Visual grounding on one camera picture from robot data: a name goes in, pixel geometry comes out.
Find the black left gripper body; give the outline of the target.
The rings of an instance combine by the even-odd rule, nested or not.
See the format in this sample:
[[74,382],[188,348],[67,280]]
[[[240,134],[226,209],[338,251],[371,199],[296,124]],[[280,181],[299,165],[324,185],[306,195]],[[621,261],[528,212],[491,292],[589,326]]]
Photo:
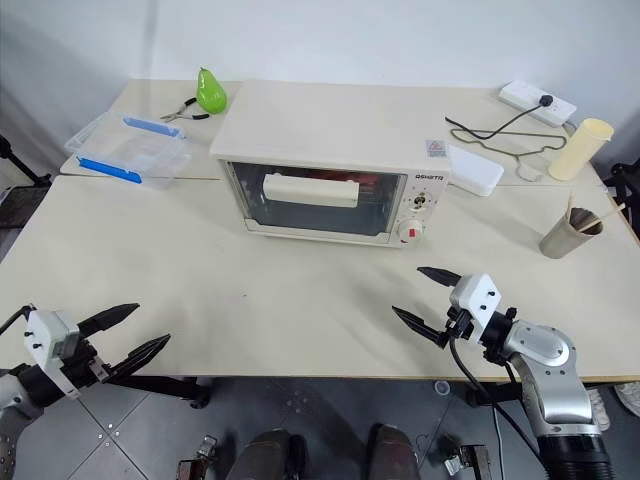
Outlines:
[[99,358],[97,350],[86,338],[81,337],[74,353],[62,362],[61,371],[75,388],[104,383],[110,378],[110,367]]

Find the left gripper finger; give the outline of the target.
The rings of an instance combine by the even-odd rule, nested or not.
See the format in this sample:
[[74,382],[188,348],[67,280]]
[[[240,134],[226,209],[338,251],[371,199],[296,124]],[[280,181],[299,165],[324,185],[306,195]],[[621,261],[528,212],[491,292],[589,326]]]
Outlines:
[[170,334],[164,334],[136,347],[124,360],[110,368],[107,382],[112,383],[116,380],[123,380],[135,374],[150,363],[170,339]]
[[127,303],[101,311],[78,324],[82,337],[90,337],[97,332],[106,331],[123,322],[131,313],[138,309],[138,303]]

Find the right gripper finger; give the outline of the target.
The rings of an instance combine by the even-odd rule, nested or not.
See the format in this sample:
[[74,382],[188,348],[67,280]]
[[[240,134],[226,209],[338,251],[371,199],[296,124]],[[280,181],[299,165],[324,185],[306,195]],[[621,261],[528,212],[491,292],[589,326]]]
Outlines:
[[413,332],[431,341],[438,347],[445,347],[447,345],[446,332],[438,331],[427,326],[421,318],[404,309],[392,306],[392,310],[399,317],[399,319]]
[[418,267],[417,271],[445,287],[455,287],[461,280],[459,274],[446,269],[423,266]]

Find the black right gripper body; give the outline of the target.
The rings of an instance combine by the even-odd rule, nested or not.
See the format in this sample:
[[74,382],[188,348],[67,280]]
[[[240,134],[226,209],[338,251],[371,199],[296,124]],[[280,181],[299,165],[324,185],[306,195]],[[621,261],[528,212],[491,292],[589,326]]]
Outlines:
[[447,311],[445,330],[440,333],[438,345],[445,348],[452,339],[468,340],[473,333],[473,316],[465,309],[451,306]]

